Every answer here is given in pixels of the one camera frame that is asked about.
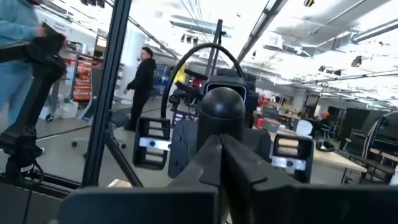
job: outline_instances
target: pipe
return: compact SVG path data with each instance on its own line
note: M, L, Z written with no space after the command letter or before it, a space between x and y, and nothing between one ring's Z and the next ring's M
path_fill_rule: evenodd
M398 70L391 70L386 72L374 72L374 73L367 73L363 75L349 75L344 77L336 77L336 78L324 78L319 80L310 80L304 82L297 82L297 83L290 83L290 84L280 84L285 86L294 86L294 85L308 85L308 84L317 84L317 83L327 83L333 81L343 81L343 80L353 80L353 79L360 79L360 78L374 78L374 77L385 77L391 75L397 75Z
M364 32L355 34L351 41L354 44L358 44L359 42L362 42L364 40L368 40L370 38L379 36L381 34L385 34L386 32L390 32L394 29L398 28L398 19L394 19L393 21L389 21L385 24L381 24L379 26L373 27L371 29L368 29Z
M188 18L184 16L172 15L169 22L176 27L181 27L191 31L197 31L204 34L215 35L217 30L217 24L212 22L200 21L193 18ZM223 37L232 38L233 28L223 27L223 31L226 34Z

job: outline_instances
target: white container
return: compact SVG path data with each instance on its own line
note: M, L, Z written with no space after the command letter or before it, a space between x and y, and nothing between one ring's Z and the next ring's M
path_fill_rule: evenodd
M71 103L64 103L60 107L60 117L63 119L76 118L79 103L72 101Z
M396 172L391 178L390 185L398 185L398 166L396 166Z

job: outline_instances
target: black pants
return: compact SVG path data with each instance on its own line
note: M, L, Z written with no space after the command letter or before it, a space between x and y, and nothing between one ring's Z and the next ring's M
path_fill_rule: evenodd
M149 97L150 91L136 91L134 93L134 97L132 98L130 121L127 124L129 129L136 129L138 118L141 116L142 109L144 109Z

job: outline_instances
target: yellow object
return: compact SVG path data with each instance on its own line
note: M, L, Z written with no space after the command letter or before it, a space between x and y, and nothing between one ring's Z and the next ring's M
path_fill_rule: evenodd
M173 83L176 83L177 81L179 81L180 83L184 83L185 82L185 68L186 67L187 66L185 64L182 65L180 70L177 72L177 75L175 76Z

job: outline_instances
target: metal bracket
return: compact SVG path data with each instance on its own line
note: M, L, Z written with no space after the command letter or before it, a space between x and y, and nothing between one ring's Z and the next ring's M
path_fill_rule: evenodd
M285 146L279 144L281 139L297 141L298 144L296 147ZM287 150L297 150L297 153L281 151L280 148L287 148ZM310 138L277 134L270 156L272 160L271 164L274 167L294 169L294 178L296 180L303 183L309 183L311 180L313 151L313 141Z
M151 123L158 123L161 128L151 126ZM167 154L171 147L170 130L169 119L140 117L134 141L132 163L136 167L162 170L166 165ZM149 133L150 131L160 131L161 134Z

